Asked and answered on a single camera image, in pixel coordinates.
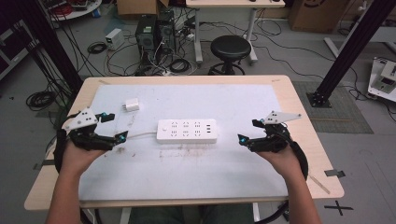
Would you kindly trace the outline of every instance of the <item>person's left arm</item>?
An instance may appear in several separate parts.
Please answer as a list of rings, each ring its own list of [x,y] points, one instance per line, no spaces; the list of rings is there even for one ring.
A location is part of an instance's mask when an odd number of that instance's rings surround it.
[[[46,223],[80,223],[78,185],[81,175],[105,151],[84,150],[71,141],[66,144],[61,172],[55,184]]]

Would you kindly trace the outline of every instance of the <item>black cross mark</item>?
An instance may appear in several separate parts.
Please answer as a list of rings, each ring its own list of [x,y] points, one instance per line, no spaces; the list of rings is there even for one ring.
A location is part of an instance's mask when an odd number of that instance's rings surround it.
[[[337,204],[337,206],[324,205],[324,208],[338,209],[338,211],[340,212],[340,215],[341,215],[341,216],[343,215],[343,211],[341,211],[341,209],[353,210],[353,208],[351,208],[351,207],[343,207],[343,206],[340,206],[340,204],[338,203],[338,201],[335,201],[335,203]]]

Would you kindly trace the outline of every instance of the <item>round stool seat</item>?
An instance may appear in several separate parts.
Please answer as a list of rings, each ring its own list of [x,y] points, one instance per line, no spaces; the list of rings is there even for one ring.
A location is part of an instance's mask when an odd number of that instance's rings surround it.
[[[212,53],[222,61],[238,61],[247,57],[251,46],[246,39],[238,35],[223,35],[212,41]]]

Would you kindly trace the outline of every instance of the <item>chair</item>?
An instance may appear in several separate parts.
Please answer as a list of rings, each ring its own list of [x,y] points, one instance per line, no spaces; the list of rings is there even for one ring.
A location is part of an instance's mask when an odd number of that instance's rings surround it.
[[[220,58],[223,63],[218,63],[210,67],[209,75],[235,75],[233,67],[238,68],[242,74],[245,71],[238,65],[234,64],[236,61],[241,61],[246,58],[251,52],[250,43],[243,37],[238,35],[223,35],[212,41],[210,45],[212,53]]]

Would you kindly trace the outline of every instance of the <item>white charger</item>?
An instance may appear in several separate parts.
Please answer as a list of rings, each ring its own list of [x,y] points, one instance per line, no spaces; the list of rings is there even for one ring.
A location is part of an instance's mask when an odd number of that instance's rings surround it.
[[[122,107],[128,112],[135,111],[139,109],[139,102],[137,98],[129,99],[125,101],[125,105]]]

